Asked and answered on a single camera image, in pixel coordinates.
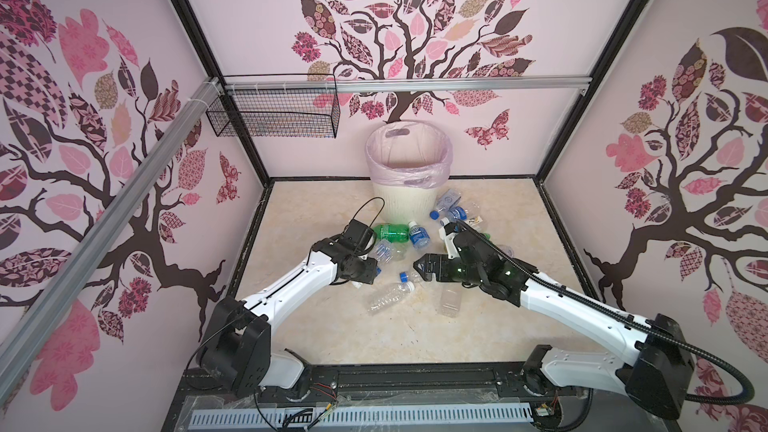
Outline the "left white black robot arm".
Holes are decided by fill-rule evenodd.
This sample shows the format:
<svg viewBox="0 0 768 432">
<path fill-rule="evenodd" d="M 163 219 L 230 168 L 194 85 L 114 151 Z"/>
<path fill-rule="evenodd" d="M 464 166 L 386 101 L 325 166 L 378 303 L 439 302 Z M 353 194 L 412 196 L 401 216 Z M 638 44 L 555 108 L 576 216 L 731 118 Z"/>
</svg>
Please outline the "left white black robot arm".
<svg viewBox="0 0 768 432">
<path fill-rule="evenodd" d="M 307 388 L 301 383 L 309 365 L 291 352 L 273 347 L 282 323 L 315 293 L 337 281 L 371 284 L 377 261 L 368 256 L 375 240 L 361 244 L 339 235 L 322 239 L 307 257 L 272 285 L 214 308 L 193 361 L 216 385 L 242 398 L 259 387 Z"/>
</svg>

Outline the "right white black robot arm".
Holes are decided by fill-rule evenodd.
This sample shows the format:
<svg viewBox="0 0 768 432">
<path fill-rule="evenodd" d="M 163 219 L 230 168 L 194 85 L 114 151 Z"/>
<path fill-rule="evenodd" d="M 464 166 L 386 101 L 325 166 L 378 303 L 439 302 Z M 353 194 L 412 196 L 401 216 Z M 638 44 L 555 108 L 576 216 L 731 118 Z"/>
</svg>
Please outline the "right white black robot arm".
<svg viewBox="0 0 768 432">
<path fill-rule="evenodd" d="M 487 295 L 550 317 L 603 347 L 574 352 L 539 345 L 523 367 L 533 395 L 581 387 L 628 397 L 644 411 L 679 419 L 695 364 L 679 325 L 623 313 L 513 258 L 476 232 L 450 226 L 443 254 L 427 253 L 413 268 L 426 282 L 475 286 Z"/>
</svg>

